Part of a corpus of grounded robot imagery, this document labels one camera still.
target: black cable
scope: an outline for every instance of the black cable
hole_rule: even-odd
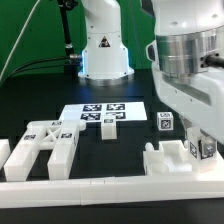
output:
[[[205,59],[205,63],[208,66],[224,68],[224,59],[218,56],[207,56]]]
[[[9,75],[9,76],[6,78],[5,81],[10,80],[12,77],[18,75],[18,74],[21,73],[21,72],[27,72],[27,71],[38,70],[38,69],[46,69],[46,68],[59,68],[59,67],[63,67],[63,66],[71,66],[71,64],[68,64],[68,65],[66,65],[66,64],[62,64],[62,65],[51,65],[51,66],[42,66],[42,67],[35,67],[35,68],[22,69],[22,70],[20,70],[20,71],[11,73],[11,75]]]
[[[26,67],[31,66],[31,65],[44,63],[44,62],[62,61],[62,60],[66,60],[66,59],[70,59],[70,57],[69,56],[63,56],[63,57],[57,57],[57,58],[46,58],[46,59],[40,59],[40,60],[31,61],[31,62],[29,62],[27,64],[24,64],[24,65],[20,66],[19,68],[15,69],[12,73],[20,71],[20,70],[22,70],[22,69],[24,69]]]

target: white plastic part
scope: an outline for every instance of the white plastic part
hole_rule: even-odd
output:
[[[116,0],[82,0],[87,46],[79,77],[114,80],[131,75],[128,50],[122,43],[120,6]]]
[[[193,75],[191,84],[183,89],[164,81],[162,72],[154,63],[152,72],[160,100],[224,144],[223,69],[209,68],[208,72]]]
[[[193,172],[188,149],[181,141],[161,141],[159,150],[145,151],[143,158],[147,175]]]
[[[53,150],[48,162],[50,180],[68,179],[80,124],[85,121],[31,122],[4,166],[7,181],[25,181],[40,150]]]
[[[152,0],[155,34],[183,35],[224,25],[223,0]]]
[[[117,139],[117,125],[115,115],[105,115],[101,122],[102,140]]]
[[[0,170],[10,155],[9,141],[7,139],[0,140]]]
[[[171,112],[158,112],[157,126],[160,131],[172,131],[173,130],[173,114]]]

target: white rectangular base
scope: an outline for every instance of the white rectangular base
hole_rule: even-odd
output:
[[[0,208],[224,197],[224,163],[206,173],[0,184]]]

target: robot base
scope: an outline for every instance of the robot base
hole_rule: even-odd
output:
[[[114,86],[125,82],[130,82],[133,79],[134,79],[134,70],[132,68],[129,68],[127,75],[114,79],[91,79],[88,78],[82,72],[79,72],[80,83],[94,86]]]

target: marker on cube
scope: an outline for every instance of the marker on cube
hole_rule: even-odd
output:
[[[158,112],[157,126],[160,131],[172,131],[173,130],[173,114],[171,112]]]

